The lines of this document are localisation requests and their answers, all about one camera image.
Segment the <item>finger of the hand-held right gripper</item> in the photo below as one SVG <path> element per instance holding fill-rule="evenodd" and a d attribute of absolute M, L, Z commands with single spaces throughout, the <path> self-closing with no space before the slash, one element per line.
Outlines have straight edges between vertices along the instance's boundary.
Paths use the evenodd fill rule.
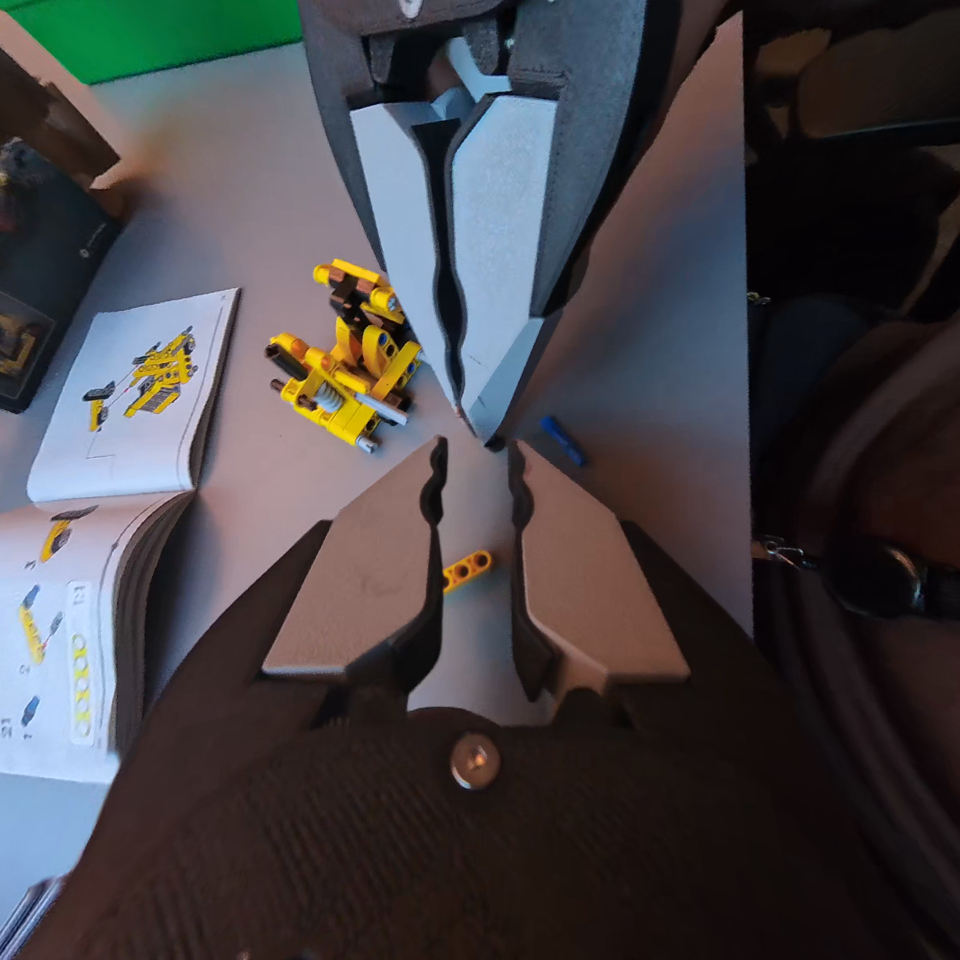
<path fill-rule="evenodd" d="M 350 113 L 388 277 L 459 417 L 467 307 L 453 250 L 449 153 L 469 114 L 468 101 L 379 102 Z"/>
<path fill-rule="evenodd" d="M 453 404 L 494 443 L 544 320 L 532 310 L 556 102 L 494 97 L 452 145 L 444 327 Z"/>

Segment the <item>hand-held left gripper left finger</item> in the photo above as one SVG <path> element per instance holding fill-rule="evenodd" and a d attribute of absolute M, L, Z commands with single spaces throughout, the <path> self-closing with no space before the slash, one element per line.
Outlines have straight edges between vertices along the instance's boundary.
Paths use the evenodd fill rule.
<path fill-rule="evenodd" d="M 447 438 L 431 438 L 339 511 L 263 660 L 266 679 L 407 712 L 442 648 L 448 464 Z"/>

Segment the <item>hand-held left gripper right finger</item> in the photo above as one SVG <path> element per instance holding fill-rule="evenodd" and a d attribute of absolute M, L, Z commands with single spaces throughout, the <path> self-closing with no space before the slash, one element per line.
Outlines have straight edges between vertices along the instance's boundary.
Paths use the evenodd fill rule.
<path fill-rule="evenodd" d="M 510 643 L 527 700 L 678 685 L 690 666 L 616 515 L 525 441 L 508 448 Z"/>

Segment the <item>yellow lego beam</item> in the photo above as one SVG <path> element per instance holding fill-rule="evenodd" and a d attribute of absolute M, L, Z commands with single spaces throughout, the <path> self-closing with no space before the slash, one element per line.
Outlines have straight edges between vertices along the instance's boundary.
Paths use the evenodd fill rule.
<path fill-rule="evenodd" d="M 495 566 L 493 555 L 485 550 L 476 550 L 457 560 L 442 571 L 442 592 L 452 594 L 490 572 Z"/>

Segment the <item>blue lego pin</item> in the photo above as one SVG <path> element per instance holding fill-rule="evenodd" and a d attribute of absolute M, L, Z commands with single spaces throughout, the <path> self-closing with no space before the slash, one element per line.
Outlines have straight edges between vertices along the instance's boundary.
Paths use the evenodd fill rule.
<path fill-rule="evenodd" d="M 564 455 L 577 467 L 583 468 L 588 464 L 588 458 L 581 444 L 573 438 L 558 420 L 552 415 L 545 415 L 539 420 L 541 430 L 546 433 L 563 451 Z"/>

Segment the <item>yellow lego vehicle model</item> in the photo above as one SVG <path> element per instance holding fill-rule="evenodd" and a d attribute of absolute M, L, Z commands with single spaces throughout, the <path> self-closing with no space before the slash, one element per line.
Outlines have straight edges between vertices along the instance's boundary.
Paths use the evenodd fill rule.
<path fill-rule="evenodd" d="M 347 445 L 375 453 L 378 426 L 406 426 L 406 390 L 423 363 L 422 346 L 386 275 L 335 258 L 314 281 L 336 315 L 329 350 L 291 333 L 270 338 L 265 356 L 282 373 L 270 388 L 296 414 Z"/>

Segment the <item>lego instruction booklet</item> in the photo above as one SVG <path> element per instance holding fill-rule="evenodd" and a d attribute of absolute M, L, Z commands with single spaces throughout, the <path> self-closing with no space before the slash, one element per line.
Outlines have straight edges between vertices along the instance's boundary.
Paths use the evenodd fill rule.
<path fill-rule="evenodd" d="M 108 785 L 144 709 L 150 584 L 196 493 L 237 288 L 91 322 L 1 519 L 1 772 Z"/>

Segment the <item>black lego box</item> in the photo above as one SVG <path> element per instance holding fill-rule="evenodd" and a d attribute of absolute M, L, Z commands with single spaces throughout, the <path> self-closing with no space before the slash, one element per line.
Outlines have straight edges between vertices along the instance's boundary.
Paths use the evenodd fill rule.
<path fill-rule="evenodd" d="M 1 407 L 31 404 L 121 222 L 90 187 L 119 155 L 1 53 Z"/>

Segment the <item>green plastic bin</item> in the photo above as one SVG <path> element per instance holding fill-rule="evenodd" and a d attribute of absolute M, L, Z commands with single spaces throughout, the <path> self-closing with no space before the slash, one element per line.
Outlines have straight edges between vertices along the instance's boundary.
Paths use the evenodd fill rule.
<path fill-rule="evenodd" d="M 88 85 L 303 38 L 296 1 L 3 1 L 1 7 Z"/>

